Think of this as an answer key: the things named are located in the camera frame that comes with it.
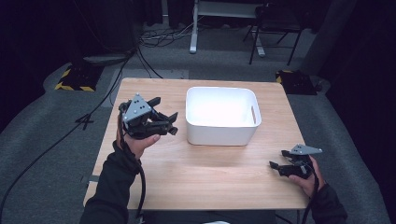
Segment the table top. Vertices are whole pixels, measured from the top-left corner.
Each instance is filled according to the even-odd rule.
[[[262,124],[243,147],[195,146],[187,141],[186,93],[191,87],[235,87],[256,94]],[[92,175],[99,175],[117,130],[118,105],[139,92],[146,100],[161,97],[155,108],[165,115],[178,112],[176,135],[164,135],[141,158],[146,174],[144,209],[226,210],[303,209],[307,197],[285,176],[271,169],[269,161],[289,164],[281,150],[291,150],[304,139],[278,83],[125,78],[113,107]],[[97,183],[91,182],[85,202]],[[141,193],[140,175],[131,187],[128,208],[136,209]]]

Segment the chair leg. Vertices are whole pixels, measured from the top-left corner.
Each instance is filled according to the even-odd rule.
[[[300,32],[297,34],[297,38],[296,38],[296,41],[294,42],[293,50],[291,51],[291,54],[290,54],[290,57],[289,57],[288,65],[290,65],[291,58],[293,57],[294,51],[296,50],[297,43],[298,43],[298,40],[300,39],[301,32],[302,32],[302,31],[300,31]]]
[[[244,42],[247,39],[248,34],[250,34],[252,29],[253,29],[253,25],[250,25],[250,28],[248,28],[247,34],[245,35],[244,40],[242,40],[242,42]]]
[[[287,35],[288,33],[285,33],[285,34],[283,34],[282,35],[282,37],[280,37],[280,39],[276,42],[277,44],[279,44],[280,43],[280,41],[282,41],[283,40],[283,38],[285,38],[286,37],[286,35]]]
[[[253,49],[251,50],[250,60],[249,60],[248,64],[251,64],[251,61],[253,60],[253,54],[254,54],[254,50],[256,49],[256,43],[257,43],[257,38],[259,37],[259,32],[260,32],[260,28],[257,27],[256,34],[254,35]]]

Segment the black sleeve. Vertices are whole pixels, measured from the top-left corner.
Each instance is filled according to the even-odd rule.
[[[315,197],[312,204],[312,218],[317,224],[346,223],[347,211],[329,184],[326,184]]]
[[[85,204],[79,223],[127,223],[129,189],[138,174],[135,162],[113,143],[115,152],[108,155],[96,187]]]

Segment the black cable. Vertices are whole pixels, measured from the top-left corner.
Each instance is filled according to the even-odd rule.
[[[152,78],[151,73],[149,72],[149,70],[147,69],[147,67],[145,66],[145,64],[142,61],[142,58],[140,57],[139,54],[137,54],[137,58],[139,59],[140,63],[142,63],[143,67],[145,68],[145,70],[148,72],[148,76],[149,78]]]
[[[186,35],[190,35],[190,34],[183,35],[183,32],[185,32],[187,30],[190,30],[189,27],[190,26],[187,26],[186,28],[180,29],[178,31],[174,30],[173,32],[167,33],[167,34],[164,34],[167,31],[167,29],[166,29],[160,35],[157,35],[157,34],[149,35],[149,36],[142,35],[142,37],[141,37],[141,40],[143,41],[142,45],[145,46],[145,47],[148,47],[148,48],[165,47],[167,45],[172,44],[175,40],[179,40],[179,39],[183,38]],[[157,39],[157,43],[156,44],[147,43],[149,40],[154,40],[154,39]],[[166,44],[161,45],[161,43],[163,41],[165,41],[165,40],[168,40],[169,42],[166,43]]]
[[[125,64],[128,63],[129,59],[131,59],[132,56],[128,57],[125,62],[122,64],[120,68],[120,72],[116,78],[116,80],[120,77],[120,73],[125,66]],[[52,146],[50,146],[48,149],[46,149],[43,153],[41,153],[37,158],[35,158],[18,176],[15,178],[15,180],[12,182],[12,184],[9,186],[7,189],[5,195],[3,196],[2,202],[0,204],[0,224],[2,223],[2,217],[3,217],[3,210],[4,210],[4,205],[6,204],[6,199],[8,194],[11,192],[11,190],[14,188],[14,186],[17,184],[17,182],[21,179],[21,177],[38,161],[40,160],[45,154],[47,154],[49,151],[51,151],[54,147],[56,147],[59,143],[61,143],[68,135],[70,135],[80,124],[84,123],[88,118],[91,117],[93,112],[95,112],[99,106],[107,99],[107,97],[110,95],[111,92],[114,91],[115,89],[115,84],[117,82],[115,81],[113,83],[113,86],[111,87],[110,91],[107,93],[107,95],[103,98],[103,100],[92,110],[90,114],[85,116],[84,119],[82,119],[73,129],[71,129],[67,134],[65,134],[62,138],[60,138],[57,142],[55,142]]]
[[[309,203],[306,206],[305,211],[304,211],[302,224],[306,223],[306,219],[308,217],[309,210],[311,210],[312,203],[316,199],[316,196],[317,196],[317,193],[318,193],[318,188],[319,188],[319,179],[318,179],[317,173],[315,172],[314,168],[312,168],[309,164],[307,164],[305,162],[304,162],[304,165],[307,166],[312,171],[312,174],[314,174],[315,184],[314,184],[314,191],[312,192],[312,196],[311,196],[311,201],[309,201]]]
[[[173,30],[173,32],[170,33],[166,33],[168,30],[170,29],[157,29],[157,30],[147,30],[145,31],[145,33],[142,34],[142,38],[143,39],[153,39],[153,38],[157,38],[160,36],[164,36],[164,35],[173,35],[175,34],[177,31]]]
[[[160,74],[158,74],[158,73],[151,67],[151,65],[149,65],[148,61],[146,61],[145,57],[143,56],[142,51],[140,50],[140,48],[137,48],[137,49],[138,49],[138,52],[139,52],[140,56],[142,57],[143,61],[145,61],[145,63],[148,65],[148,67],[151,69],[151,71],[153,71],[154,74],[157,75],[158,77],[163,78],[162,76],[160,76]]]
[[[146,176],[145,176],[145,172],[143,170],[142,165],[140,164],[140,162],[135,158],[134,154],[132,153],[131,149],[129,148],[128,144],[125,142],[124,140],[124,134],[122,133],[123,130],[123,125],[122,125],[122,116],[123,116],[123,110],[126,108],[120,108],[120,115],[118,118],[119,121],[119,132],[120,132],[120,144],[121,144],[121,148],[122,151],[125,153],[126,157],[129,158],[131,160],[131,162],[134,164],[135,167],[137,167],[139,174],[140,174],[140,178],[142,180],[142,192],[140,194],[140,201],[139,201],[139,205],[137,206],[137,212],[136,212],[136,218],[142,217],[142,208],[143,208],[143,203],[145,202],[145,198],[146,198]]]

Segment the white plastic bin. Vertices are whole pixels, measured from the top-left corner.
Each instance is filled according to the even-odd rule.
[[[187,138],[194,145],[244,146],[262,123],[253,91],[192,87],[186,97]]]

